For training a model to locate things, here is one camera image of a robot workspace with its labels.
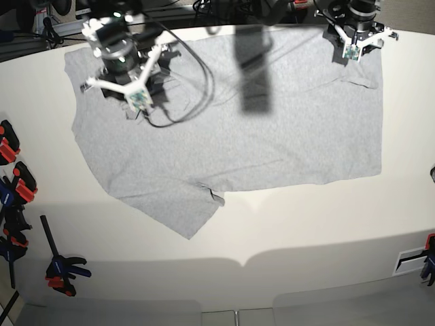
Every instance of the gray t-shirt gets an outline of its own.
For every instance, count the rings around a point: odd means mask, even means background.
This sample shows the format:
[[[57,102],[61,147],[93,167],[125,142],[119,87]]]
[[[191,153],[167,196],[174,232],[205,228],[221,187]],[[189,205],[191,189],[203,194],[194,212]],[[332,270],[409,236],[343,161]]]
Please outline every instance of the gray t-shirt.
[[[191,238],[224,201],[213,192],[324,184],[381,172],[382,68],[332,62],[323,26],[189,41],[164,70],[150,119],[80,85],[103,65],[90,49],[65,54],[77,113],[75,140],[114,198]]]

